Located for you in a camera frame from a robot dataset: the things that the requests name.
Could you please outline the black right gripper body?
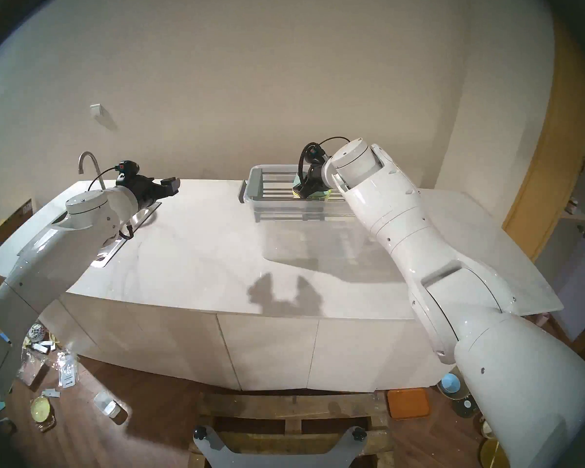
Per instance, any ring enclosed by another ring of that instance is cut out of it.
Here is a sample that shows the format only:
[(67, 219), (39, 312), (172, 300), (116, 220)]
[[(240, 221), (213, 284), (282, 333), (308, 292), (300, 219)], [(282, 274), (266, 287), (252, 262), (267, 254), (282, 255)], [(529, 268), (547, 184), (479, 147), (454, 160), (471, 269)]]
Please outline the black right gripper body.
[(310, 190), (328, 190), (329, 184), (324, 179), (326, 163), (318, 162), (309, 165), (307, 171), (307, 188)]

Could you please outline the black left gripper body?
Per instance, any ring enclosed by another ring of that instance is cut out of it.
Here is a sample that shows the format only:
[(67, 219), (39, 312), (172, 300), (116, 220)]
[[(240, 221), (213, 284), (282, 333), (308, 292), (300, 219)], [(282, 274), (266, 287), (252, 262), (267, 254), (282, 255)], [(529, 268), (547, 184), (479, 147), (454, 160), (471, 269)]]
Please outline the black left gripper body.
[(154, 183), (153, 178), (140, 174), (120, 174), (117, 177), (116, 186), (123, 186), (132, 192), (136, 198), (138, 210), (143, 210), (159, 199), (165, 198), (165, 188), (162, 185)]

